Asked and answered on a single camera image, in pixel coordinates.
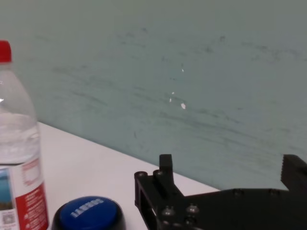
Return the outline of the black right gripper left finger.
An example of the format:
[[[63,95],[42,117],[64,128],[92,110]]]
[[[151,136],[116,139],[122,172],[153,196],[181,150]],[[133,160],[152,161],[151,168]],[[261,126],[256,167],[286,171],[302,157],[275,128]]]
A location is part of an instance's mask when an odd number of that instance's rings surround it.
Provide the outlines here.
[[[184,198],[174,182],[172,155],[159,156],[159,169],[152,175],[134,174],[135,206],[148,230],[174,230],[182,225]]]

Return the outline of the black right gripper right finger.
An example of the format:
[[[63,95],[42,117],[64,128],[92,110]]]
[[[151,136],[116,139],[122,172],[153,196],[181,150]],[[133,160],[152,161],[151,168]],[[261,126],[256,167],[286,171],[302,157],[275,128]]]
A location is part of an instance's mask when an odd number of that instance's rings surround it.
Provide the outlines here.
[[[283,156],[281,182],[290,192],[307,191],[307,163],[292,154]]]

